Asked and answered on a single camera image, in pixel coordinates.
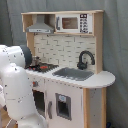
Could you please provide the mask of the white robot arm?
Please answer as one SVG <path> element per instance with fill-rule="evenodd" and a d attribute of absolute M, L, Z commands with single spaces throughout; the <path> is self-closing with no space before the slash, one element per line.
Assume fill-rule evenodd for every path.
<path fill-rule="evenodd" d="M 0 45 L 0 79 L 8 115 L 18 128 L 47 128 L 36 109 L 32 87 L 25 68 L 32 63 L 27 46 Z"/>

